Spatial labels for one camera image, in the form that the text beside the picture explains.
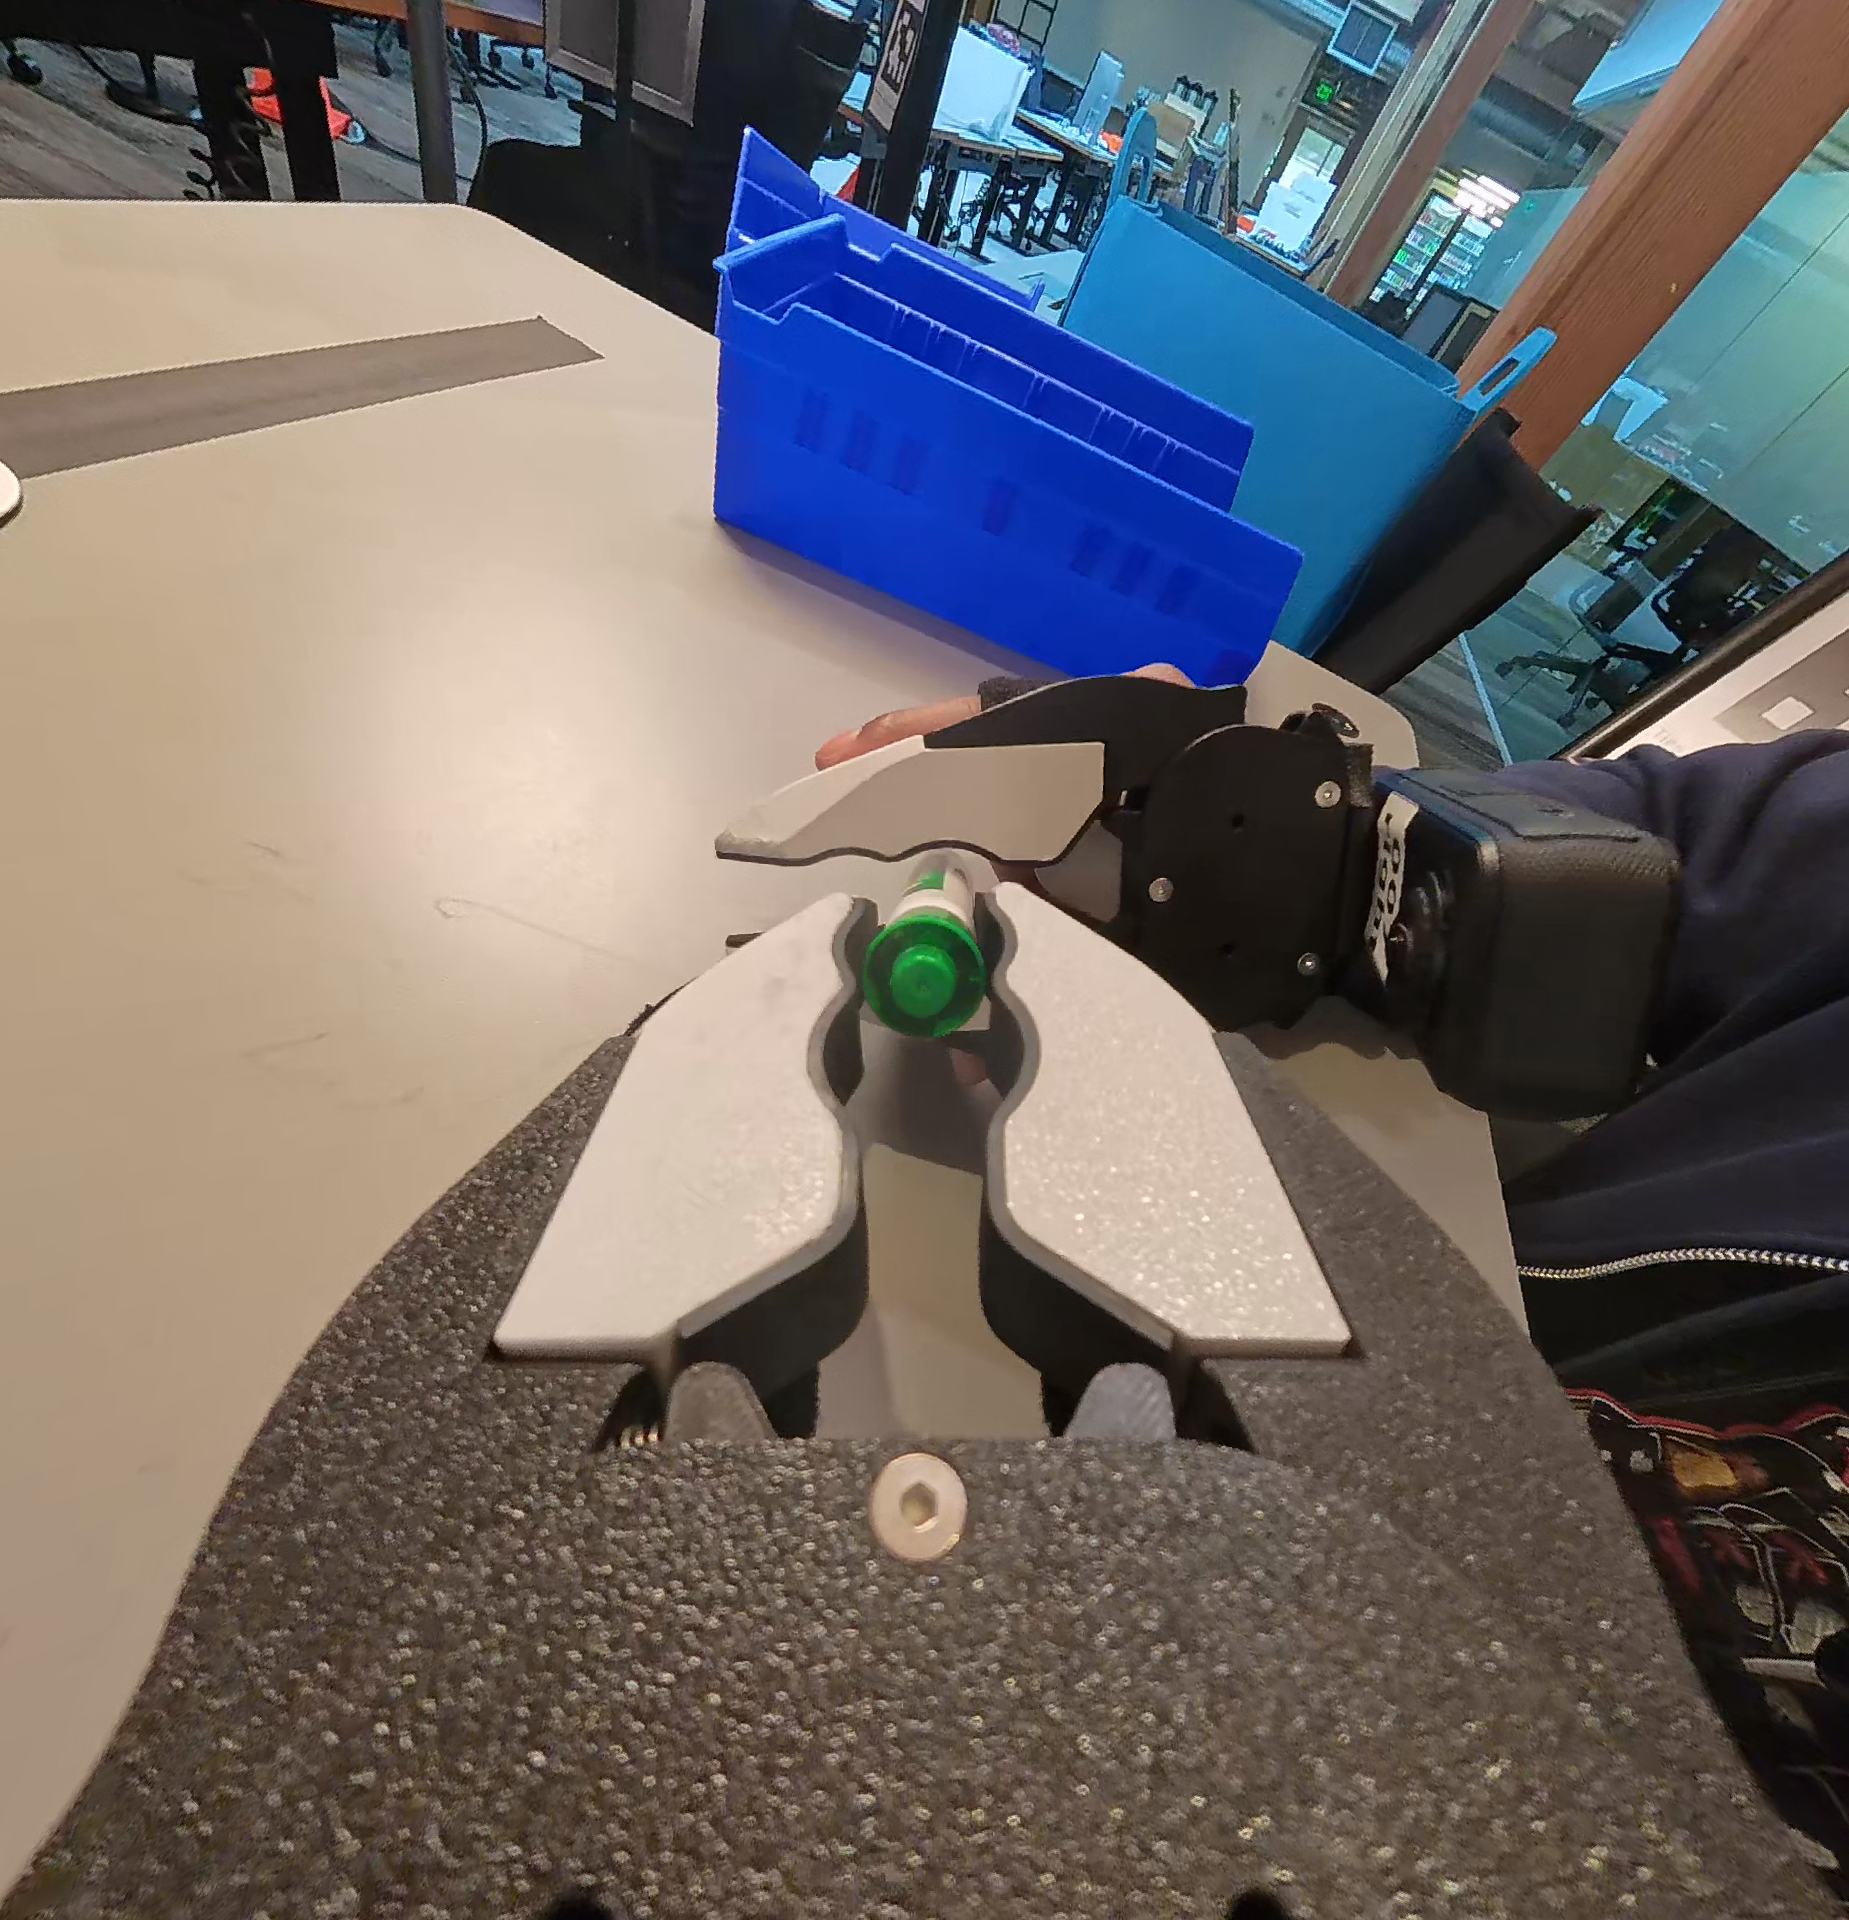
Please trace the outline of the navy zip jacket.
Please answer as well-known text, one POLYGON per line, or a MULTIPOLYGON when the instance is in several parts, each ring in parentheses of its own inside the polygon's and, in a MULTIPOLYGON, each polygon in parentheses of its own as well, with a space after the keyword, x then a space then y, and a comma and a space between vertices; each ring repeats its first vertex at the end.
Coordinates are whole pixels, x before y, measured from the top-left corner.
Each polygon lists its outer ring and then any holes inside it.
POLYGON ((1849 1384, 1849 949, 1775 975, 1507 1202, 1571 1387, 1726 1410, 1849 1384))

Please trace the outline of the black post with tag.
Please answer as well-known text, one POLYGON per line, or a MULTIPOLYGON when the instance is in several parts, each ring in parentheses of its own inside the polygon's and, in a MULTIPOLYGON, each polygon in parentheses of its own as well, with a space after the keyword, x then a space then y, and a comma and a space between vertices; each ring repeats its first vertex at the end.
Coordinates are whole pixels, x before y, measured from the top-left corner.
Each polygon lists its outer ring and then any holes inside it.
POLYGON ((855 206, 905 231, 966 3, 888 3, 864 107, 855 206))

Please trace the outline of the checkered calibration board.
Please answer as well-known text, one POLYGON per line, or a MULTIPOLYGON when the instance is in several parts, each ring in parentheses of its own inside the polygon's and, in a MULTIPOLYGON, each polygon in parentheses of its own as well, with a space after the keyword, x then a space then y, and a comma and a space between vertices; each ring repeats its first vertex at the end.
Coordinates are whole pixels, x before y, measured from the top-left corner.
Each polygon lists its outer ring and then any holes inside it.
POLYGON ((1849 737, 1849 588, 1775 626, 1757 650, 1721 649, 1710 668, 1683 670, 1564 759, 1594 763, 1640 748, 1689 755, 1811 731, 1849 737))

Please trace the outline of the wooden pillar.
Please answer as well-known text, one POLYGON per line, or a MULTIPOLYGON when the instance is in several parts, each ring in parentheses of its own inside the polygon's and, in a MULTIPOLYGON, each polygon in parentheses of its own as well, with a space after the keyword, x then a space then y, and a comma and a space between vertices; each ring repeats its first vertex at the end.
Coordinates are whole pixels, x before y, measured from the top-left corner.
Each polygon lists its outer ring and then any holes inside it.
POLYGON ((1538 255, 1464 368, 1531 332, 1553 346, 1513 393, 1544 468, 1849 111, 1849 3, 1727 3, 1538 255))

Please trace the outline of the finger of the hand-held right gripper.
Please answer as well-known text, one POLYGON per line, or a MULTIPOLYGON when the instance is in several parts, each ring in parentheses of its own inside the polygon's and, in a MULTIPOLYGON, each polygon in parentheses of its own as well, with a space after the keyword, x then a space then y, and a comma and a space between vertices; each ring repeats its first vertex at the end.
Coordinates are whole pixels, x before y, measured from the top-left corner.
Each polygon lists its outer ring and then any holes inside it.
POLYGON ((1113 919, 1123 903, 1123 866, 1123 842, 1094 823, 1061 860, 1042 867, 1042 893, 1072 917, 1113 919))
POLYGON ((725 860, 811 867, 840 856, 902 863, 934 849, 997 867, 1051 867, 1104 807, 1104 747, 934 748, 898 741, 817 769, 721 830, 725 860))

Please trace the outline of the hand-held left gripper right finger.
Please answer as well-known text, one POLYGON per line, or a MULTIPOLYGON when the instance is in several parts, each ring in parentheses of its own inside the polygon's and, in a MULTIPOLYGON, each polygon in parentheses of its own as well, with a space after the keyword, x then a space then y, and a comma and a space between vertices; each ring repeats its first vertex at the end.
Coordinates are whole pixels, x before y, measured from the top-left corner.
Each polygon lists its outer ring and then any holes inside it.
POLYGON ((1001 1242, 1169 1358, 1341 1358, 1351 1328, 1216 1030, 1023 885, 990 916, 1001 1242))

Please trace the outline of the light blue plastic board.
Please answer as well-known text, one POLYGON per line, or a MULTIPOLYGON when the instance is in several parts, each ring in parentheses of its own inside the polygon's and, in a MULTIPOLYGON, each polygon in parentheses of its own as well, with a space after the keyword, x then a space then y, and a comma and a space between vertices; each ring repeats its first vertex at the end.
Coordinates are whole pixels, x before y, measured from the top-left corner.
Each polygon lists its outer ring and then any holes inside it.
POLYGON ((1177 208, 1108 208, 1065 302, 1075 336, 1251 425, 1232 516, 1302 550, 1272 642, 1315 655, 1393 525, 1542 364, 1527 332, 1456 371, 1177 208))

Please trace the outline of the black office chair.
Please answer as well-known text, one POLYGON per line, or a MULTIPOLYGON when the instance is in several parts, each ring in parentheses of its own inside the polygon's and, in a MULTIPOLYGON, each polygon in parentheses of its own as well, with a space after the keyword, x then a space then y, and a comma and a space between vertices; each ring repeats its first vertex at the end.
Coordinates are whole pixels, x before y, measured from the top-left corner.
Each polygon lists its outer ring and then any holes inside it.
POLYGON ((1544 613, 1519 616, 1531 645, 1499 661, 1488 686, 1534 699, 1577 737, 1698 663, 1802 581, 1798 562, 1741 525, 1713 531, 1667 574, 1657 574, 1648 554, 1624 550, 1607 568, 1577 568, 1564 588, 1542 592, 1544 613))

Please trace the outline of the blue plastic bin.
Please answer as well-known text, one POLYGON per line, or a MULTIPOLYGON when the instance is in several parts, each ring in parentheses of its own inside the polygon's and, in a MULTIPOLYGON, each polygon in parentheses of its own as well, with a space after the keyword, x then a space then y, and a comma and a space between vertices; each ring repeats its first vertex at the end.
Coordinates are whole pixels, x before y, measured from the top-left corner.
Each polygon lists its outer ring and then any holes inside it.
POLYGON ((840 213, 718 270, 721 522, 1072 676, 1254 673, 1302 554, 1249 421, 840 213))
POLYGON ((749 132, 721 275, 722 362, 749 358, 860 404, 902 432, 1025 420, 1140 477, 1231 510, 1251 425, 1042 319, 1007 287, 821 190, 749 132))

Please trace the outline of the green capped marker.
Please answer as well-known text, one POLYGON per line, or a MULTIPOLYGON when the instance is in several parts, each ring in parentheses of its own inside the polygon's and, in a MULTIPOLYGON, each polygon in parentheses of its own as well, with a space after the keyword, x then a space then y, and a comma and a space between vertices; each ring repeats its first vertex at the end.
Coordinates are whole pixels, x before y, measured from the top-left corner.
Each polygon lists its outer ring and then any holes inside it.
POLYGON ((966 860, 924 856, 860 967, 866 1011, 892 1035, 939 1042, 961 1035, 990 999, 980 888, 966 860))

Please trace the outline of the person's right hand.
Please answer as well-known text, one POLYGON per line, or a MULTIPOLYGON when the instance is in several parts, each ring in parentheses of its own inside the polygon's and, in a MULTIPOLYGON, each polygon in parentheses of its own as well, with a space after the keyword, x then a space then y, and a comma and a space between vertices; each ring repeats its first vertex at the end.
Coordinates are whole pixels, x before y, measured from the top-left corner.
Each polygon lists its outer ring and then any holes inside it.
POLYGON ((815 768, 841 768, 916 739, 930 750, 1085 747, 1101 748, 1104 768, 1129 784, 1201 731, 1235 720, 1223 688, 1195 686, 1173 668, 1044 685, 990 680, 977 693, 895 711, 835 737, 815 768))

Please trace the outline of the white background desk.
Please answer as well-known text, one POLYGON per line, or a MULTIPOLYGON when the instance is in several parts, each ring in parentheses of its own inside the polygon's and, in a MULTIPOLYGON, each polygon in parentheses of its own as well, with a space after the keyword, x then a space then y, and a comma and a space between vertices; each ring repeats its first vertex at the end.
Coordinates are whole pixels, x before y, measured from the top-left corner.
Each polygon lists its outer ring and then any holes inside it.
POLYGON ((916 200, 916 236, 942 254, 985 257, 997 236, 1009 251, 1044 248, 1034 238, 1040 195, 1072 177, 1072 155, 1038 130, 1011 125, 988 136, 939 107, 916 200))

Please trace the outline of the person's right forearm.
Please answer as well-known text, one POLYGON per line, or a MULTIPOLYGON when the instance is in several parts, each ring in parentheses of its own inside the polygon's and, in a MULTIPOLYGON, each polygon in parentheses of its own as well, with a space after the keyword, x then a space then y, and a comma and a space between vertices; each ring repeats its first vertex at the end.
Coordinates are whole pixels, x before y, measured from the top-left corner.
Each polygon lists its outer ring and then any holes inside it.
POLYGON ((1527 763, 1483 786, 1608 818, 1681 856, 1652 1072, 1613 1116, 1677 1099, 1849 1124, 1849 731, 1527 763))

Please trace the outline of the patterned dark trousers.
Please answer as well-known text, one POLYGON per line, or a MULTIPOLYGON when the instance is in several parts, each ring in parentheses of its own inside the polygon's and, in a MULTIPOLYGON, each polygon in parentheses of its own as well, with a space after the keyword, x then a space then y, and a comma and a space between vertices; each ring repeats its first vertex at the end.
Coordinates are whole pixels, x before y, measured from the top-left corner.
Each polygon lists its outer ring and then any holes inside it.
POLYGON ((1717 1422, 1568 1398, 1718 1716, 1849 1915, 1849 1395, 1717 1422))

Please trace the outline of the grey tape strip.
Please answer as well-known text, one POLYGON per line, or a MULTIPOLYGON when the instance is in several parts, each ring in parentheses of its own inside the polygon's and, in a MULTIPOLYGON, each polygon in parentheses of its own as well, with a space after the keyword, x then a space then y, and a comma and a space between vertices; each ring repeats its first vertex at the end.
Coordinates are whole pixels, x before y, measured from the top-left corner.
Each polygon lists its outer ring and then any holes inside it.
POLYGON ((0 463, 32 482, 598 361, 532 317, 60 381, 0 393, 0 463))

